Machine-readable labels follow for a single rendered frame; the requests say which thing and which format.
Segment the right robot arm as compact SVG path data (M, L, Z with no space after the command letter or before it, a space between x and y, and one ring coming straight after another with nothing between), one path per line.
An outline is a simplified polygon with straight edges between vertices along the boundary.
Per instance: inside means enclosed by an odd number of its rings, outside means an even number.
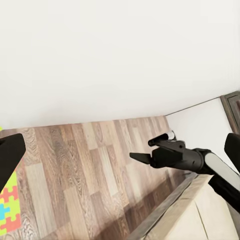
M186 148L174 130L151 138L147 144L159 148L152 150L151 154L130 152L129 156L154 169L169 167L198 175L212 175L208 184L240 213L240 174L210 149Z

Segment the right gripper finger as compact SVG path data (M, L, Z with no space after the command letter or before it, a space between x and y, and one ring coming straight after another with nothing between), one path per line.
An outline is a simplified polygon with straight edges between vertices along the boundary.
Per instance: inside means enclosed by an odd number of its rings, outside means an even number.
M174 152L176 154L183 154L184 153L184 146L182 144L182 140L178 140L175 142L172 141L159 141L158 146L159 148L169 150L171 152ZM185 144L185 142L184 142Z
M155 141L154 142L154 147L158 146L158 142L159 141L171 141L171 142L175 142L175 141L178 141L178 138L177 140L167 140L167 139L159 139L158 141ZM129 156L141 163L144 163L146 165L150 165L151 167L156 167L156 166L159 166L159 165L162 165L162 164L166 164L168 161L167 160L164 160L164 161L161 161L161 162L153 162L153 158L151 156L150 153L139 153L139 152L130 152L129 153Z

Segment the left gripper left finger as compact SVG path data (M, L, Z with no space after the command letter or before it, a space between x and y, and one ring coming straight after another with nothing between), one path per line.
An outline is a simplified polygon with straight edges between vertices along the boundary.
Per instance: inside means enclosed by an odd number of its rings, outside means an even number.
M0 193L26 152L22 133L0 138Z

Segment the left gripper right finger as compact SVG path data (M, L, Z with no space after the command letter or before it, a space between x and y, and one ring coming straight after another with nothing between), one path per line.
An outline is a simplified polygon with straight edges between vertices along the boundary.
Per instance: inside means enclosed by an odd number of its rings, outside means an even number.
M240 174L240 135L228 133L224 151Z

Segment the jigsaw puzzle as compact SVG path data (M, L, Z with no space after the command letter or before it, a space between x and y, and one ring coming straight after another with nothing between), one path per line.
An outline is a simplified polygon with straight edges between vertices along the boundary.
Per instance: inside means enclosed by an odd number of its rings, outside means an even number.
M0 127L0 132L2 127ZM22 227L16 170L0 193L0 237Z

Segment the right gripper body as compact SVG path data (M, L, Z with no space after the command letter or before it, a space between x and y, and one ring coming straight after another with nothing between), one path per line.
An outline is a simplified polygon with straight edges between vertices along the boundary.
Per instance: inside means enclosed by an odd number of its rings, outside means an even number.
M180 170L189 170L193 167L193 163L195 161L195 156L192 150L189 148L186 148L186 145L184 142L182 142L184 147L184 153L183 154L176 154L174 152L171 152L166 149L157 148L155 150L152 150L151 156L152 161L154 163L159 163L163 161L167 161L167 163L153 166L154 169L160 169L164 167L169 168L175 168Z

